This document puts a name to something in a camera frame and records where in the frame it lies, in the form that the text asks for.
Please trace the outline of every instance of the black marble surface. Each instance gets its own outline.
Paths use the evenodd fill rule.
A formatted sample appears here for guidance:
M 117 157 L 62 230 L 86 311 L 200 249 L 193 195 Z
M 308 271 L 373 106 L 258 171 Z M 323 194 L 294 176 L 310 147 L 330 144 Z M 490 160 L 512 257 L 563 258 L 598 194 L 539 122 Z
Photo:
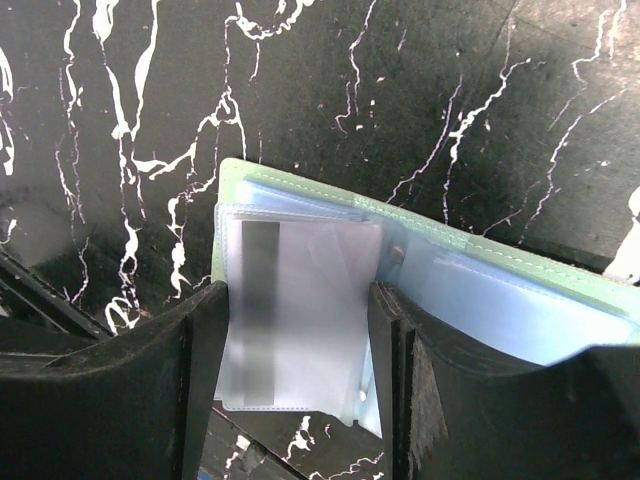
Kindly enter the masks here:
M 2 247 L 133 327 L 208 280 L 235 156 L 637 282 L 638 22 L 632 0 L 0 0 Z M 380 478 L 375 439 L 304 418 L 245 430 L 307 476 Z

